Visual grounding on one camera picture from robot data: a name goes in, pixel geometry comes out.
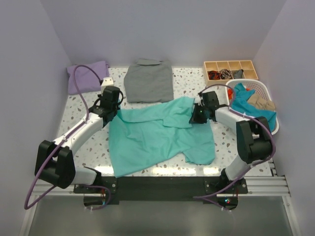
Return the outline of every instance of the speckled white surface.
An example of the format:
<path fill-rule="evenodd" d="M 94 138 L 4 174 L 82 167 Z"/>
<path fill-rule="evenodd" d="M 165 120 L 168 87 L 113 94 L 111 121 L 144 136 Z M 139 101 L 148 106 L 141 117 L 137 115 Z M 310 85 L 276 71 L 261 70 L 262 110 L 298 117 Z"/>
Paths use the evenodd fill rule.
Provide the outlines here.
<path fill-rule="evenodd" d="M 125 94 L 124 76 L 127 68 L 109 68 L 115 86 Z M 181 96 L 195 97 L 205 88 L 201 68 L 173 68 L 174 99 Z M 226 103 L 224 88 L 210 88 L 215 90 L 220 104 Z M 88 106 L 92 106 L 99 92 L 84 93 Z M 153 104 L 129 104 L 123 101 L 122 109 L 134 109 L 152 106 Z M 85 115 L 84 105 L 78 95 L 68 97 L 63 119 L 58 135 L 62 135 L 74 126 Z M 216 145 L 216 158 L 211 165 L 195 165 L 185 162 L 183 154 L 178 154 L 170 160 L 156 164 L 145 170 L 135 172 L 131 176 L 219 176 L 220 171 L 227 167 L 237 155 L 236 137 L 225 126 L 211 122 Z M 77 167 L 94 168 L 104 176 L 114 174 L 108 150 L 108 126 L 95 133 L 75 154 L 74 162 Z M 251 169 L 247 176 L 271 176 L 268 163 L 263 163 Z"/>

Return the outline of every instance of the teal cloth in basket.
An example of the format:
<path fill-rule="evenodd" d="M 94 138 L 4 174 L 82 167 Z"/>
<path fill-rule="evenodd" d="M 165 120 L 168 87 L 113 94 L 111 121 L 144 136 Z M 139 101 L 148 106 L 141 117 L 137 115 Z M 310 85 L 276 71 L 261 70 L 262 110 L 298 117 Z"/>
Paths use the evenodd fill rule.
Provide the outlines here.
<path fill-rule="evenodd" d="M 119 110 L 109 124 L 109 153 L 116 177 L 143 170 L 178 153 L 186 162 L 210 164 L 215 145 L 210 123 L 189 124 L 193 98 Z"/>
<path fill-rule="evenodd" d="M 247 100 L 255 93 L 255 90 L 246 91 L 243 84 L 239 83 L 234 87 L 234 91 L 236 95 L 232 103 L 232 109 L 240 113 L 245 112 L 246 115 L 251 117 L 266 117 L 270 130 L 273 131 L 275 129 L 277 117 L 276 112 L 257 109 L 247 102 Z"/>

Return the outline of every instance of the purple folded cloth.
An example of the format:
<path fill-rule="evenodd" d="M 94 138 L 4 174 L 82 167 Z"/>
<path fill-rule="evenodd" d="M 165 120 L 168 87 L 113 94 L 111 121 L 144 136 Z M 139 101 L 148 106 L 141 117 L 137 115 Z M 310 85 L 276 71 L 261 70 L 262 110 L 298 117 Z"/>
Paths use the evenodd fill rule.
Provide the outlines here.
<path fill-rule="evenodd" d="M 104 60 L 92 64 L 86 64 L 86 66 L 94 70 L 101 80 L 109 76 L 108 64 Z M 76 65 L 67 67 L 69 74 L 68 93 L 70 95 L 78 94 L 73 81 L 73 70 L 75 67 Z M 87 68 L 79 67 L 75 71 L 75 79 L 80 92 L 100 91 L 100 84 L 97 77 Z"/>

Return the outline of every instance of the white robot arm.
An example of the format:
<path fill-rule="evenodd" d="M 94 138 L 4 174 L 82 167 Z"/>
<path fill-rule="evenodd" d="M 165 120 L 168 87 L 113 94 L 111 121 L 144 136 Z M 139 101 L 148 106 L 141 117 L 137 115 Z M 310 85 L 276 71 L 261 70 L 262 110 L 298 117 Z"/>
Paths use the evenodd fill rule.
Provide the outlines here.
<path fill-rule="evenodd" d="M 232 113 L 227 105 L 220 105 L 214 91 L 199 93 L 199 96 L 200 102 L 195 104 L 189 122 L 206 123 L 207 119 L 211 119 L 228 126 L 236 134 L 238 155 L 221 172 L 219 185 L 223 188 L 239 178 L 250 166 L 270 156 L 272 153 L 270 136 L 256 122 Z M 270 130 L 265 117 L 255 119 Z"/>
<path fill-rule="evenodd" d="M 95 184 L 100 172 L 91 168 L 75 167 L 73 157 L 79 148 L 97 131 L 101 130 L 108 122 L 112 121 L 119 110 L 119 96 L 122 94 L 119 88 L 106 86 L 99 99 L 89 108 L 89 118 L 82 118 L 73 128 L 54 141 L 43 141 L 38 148 L 35 175 L 46 158 L 56 148 L 57 144 L 63 144 L 53 155 L 57 160 L 51 158 L 39 179 L 58 186 L 67 188 L 71 184 Z"/>

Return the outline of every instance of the lavender wall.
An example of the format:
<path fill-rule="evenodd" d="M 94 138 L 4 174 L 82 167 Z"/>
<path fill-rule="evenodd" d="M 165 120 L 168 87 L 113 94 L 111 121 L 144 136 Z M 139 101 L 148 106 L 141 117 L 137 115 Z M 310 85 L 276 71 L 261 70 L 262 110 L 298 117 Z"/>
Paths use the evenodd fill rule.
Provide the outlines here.
<path fill-rule="evenodd" d="M 252 59 L 285 0 L 41 0 L 73 63 Z"/>
<path fill-rule="evenodd" d="M 314 235 L 315 1 L 287 0 L 254 58 L 279 114 L 274 157 L 305 236 Z"/>
<path fill-rule="evenodd" d="M 56 135 L 70 61 L 39 0 L 0 7 L 0 228 L 18 235 L 38 144 Z"/>

